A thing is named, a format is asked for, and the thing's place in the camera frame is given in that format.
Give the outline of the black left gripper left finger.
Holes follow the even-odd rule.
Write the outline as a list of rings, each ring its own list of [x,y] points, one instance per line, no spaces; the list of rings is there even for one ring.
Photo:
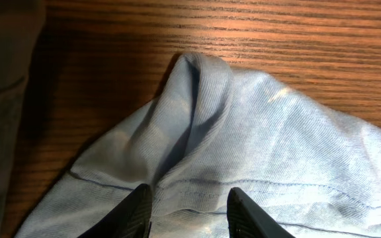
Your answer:
[[[78,238],[148,238],[151,230],[152,191],[140,184],[103,219]]]

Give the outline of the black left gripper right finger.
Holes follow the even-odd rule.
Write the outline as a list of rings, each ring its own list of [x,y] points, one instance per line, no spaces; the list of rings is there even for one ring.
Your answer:
[[[230,238],[294,238],[238,187],[228,194],[227,219]]]

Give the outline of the light blue printed t-shirt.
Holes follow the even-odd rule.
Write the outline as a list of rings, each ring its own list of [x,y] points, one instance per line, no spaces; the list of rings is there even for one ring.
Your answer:
[[[185,54],[159,98],[90,145],[19,237],[77,237],[139,184],[152,237],[227,237],[231,188],[296,237],[381,237],[381,129],[262,71]]]

